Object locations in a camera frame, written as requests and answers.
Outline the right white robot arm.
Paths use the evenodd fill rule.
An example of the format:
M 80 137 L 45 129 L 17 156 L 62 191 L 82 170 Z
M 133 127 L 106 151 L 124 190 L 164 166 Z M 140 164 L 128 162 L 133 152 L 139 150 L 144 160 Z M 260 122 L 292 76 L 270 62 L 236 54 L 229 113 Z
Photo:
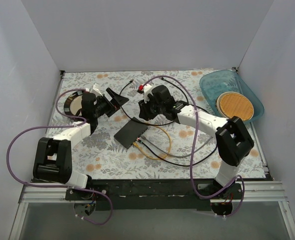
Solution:
M 227 198 L 232 193 L 231 181 L 237 176 L 243 159 L 254 147 L 243 121 L 237 116 L 214 116 L 185 101 L 176 101 L 164 85 L 140 85 L 137 91 L 143 95 L 138 102 L 141 119 L 149 121 L 163 115 L 169 121 L 193 127 L 216 139 L 222 164 L 214 179 L 216 184 L 213 191 L 218 198 Z

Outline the floral table mat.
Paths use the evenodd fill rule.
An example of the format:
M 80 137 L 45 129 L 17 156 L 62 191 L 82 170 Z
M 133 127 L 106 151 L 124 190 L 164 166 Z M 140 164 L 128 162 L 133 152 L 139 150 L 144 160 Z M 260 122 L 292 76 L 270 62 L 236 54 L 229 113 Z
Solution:
M 96 83 L 101 92 L 111 88 L 129 101 L 111 117 L 101 116 L 95 132 L 73 148 L 74 170 L 94 179 L 212 179 L 222 164 L 216 141 L 190 126 L 171 123 L 159 115 L 150 121 L 142 143 L 125 149 L 114 139 L 131 117 L 138 117 L 142 96 L 137 89 L 145 82 L 165 85 L 176 100 L 195 102 L 210 111 L 200 88 L 200 79 L 209 73 L 208 69 L 67 72 L 59 89 L 62 98 L 46 135 L 55 136 L 61 125 L 71 123 L 62 116 L 69 90 L 91 88 Z

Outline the dark rimmed ceramic plate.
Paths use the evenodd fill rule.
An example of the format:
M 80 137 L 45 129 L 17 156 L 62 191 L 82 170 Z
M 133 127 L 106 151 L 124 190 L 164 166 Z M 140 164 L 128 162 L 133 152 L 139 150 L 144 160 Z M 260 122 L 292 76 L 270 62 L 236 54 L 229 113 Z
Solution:
M 70 94 L 64 102 L 63 111 L 68 116 L 81 117 L 82 96 L 84 91 L 78 90 Z

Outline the round woven bamboo tray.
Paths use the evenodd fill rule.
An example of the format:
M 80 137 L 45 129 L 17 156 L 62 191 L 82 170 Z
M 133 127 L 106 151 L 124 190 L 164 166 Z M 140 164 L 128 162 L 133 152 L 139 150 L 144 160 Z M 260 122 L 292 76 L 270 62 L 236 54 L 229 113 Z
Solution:
M 241 93 L 228 91 L 222 93 L 215 102 L 218 112 L 231 119 L 236 116 L 244 122 L 249 121 L 255 113 L 255 109 L 251 101 Z

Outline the aluminium frame rail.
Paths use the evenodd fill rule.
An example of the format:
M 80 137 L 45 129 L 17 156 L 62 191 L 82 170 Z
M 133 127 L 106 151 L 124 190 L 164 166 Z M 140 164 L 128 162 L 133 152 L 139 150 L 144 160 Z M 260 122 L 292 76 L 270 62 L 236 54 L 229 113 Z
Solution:
M 94 190 L 107 195 L 111 200 L 147 197 L 192 197 L 195 195 L 187 180 L 98 180 L 93 184 Z M 280 181 L 246 181 L 244 185 L 237 181 L 219 197 L 212 200 L 219 200 L 232 196 L 232 200 L 239 201 L 244 196 L 249 202 L 283 202 L 288 197 Z M 105 200 L 99 195 L 92 195 L 74 189 L 42 188 L 26 186 L 23 188 L 19 201 L 21 203 L 58 203 L 61 201 L 90 202 L 92 199 Z

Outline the teal plastic basin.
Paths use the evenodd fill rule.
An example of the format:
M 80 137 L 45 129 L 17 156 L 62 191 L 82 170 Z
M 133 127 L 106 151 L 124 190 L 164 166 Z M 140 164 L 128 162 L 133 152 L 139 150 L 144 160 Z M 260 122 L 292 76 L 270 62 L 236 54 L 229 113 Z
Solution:
M 253 115 L 249 120 L 245 121 L 246 124 L 258 120 L 265 112 L 265 108 L 259 98 L 234 71 L 217 70 L 208 73 L 200 79 L 199 85 L 205 100 L 216 116 L 222 116 L 218 110 L 218 99 L 225 93 L 238 93 L 250 101 L 253 106 Z

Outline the black network switch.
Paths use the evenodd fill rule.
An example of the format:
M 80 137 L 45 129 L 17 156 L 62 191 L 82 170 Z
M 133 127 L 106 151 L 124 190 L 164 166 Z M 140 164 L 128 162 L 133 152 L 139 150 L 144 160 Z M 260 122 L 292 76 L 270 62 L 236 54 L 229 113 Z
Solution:
M 133 117 L 113 137 L 128 150 L 147 129 L 147 125 L 139 123 L 139 120 Z

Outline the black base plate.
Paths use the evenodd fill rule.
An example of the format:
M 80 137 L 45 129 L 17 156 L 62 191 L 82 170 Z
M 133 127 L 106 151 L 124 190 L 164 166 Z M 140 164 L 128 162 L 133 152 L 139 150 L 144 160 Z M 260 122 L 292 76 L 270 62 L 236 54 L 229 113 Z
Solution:
M 93 203 L 97 211 L 211 210 L 210 200 L 196 195 L 189 179 L 93 179 L 86 187 L 96 192 L 67 190 L 65 200 Z

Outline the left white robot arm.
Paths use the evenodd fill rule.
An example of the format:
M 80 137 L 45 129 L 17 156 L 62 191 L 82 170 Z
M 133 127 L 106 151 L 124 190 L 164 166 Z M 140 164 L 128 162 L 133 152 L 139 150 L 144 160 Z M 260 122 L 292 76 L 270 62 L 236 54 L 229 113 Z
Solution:
M 87 183 L 89 177 L 73 170 L 72 150 L 94 133 L 99 117 L 112 116 L 129 101 L 110 88 L 106 92 L 111 99 L 107 99 L 96 87 L 92 90 L 71 90 L 63 105 L 63 115 L 74 122 L 62 133 L 38 141 L 33 166 L 34 178 L 77 188 L 76 193 L 83 200 L 93 196 L 94 188 Z

